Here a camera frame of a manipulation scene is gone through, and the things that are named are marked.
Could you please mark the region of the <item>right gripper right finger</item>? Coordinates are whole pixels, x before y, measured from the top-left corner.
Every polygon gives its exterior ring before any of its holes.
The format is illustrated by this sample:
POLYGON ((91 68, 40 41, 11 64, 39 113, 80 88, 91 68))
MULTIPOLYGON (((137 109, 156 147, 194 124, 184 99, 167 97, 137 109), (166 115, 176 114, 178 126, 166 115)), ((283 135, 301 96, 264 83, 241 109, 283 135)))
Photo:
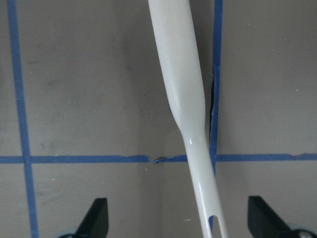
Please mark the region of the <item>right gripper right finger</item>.
POLYGON ((315 238, 316 233, 291 229, 261 196, 248 197, 248 229, 254 238, 315 238))

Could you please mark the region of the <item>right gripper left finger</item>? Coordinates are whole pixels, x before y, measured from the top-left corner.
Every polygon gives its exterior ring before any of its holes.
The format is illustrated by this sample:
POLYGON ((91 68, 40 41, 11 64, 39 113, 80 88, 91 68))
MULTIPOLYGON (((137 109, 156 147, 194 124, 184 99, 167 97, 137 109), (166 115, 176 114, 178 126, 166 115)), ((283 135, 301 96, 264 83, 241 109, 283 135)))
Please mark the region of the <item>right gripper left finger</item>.
POLYGON ((106 198, 96 198, 86 213, 76 238, 106 238, 109 230, 108 205, 106 198))

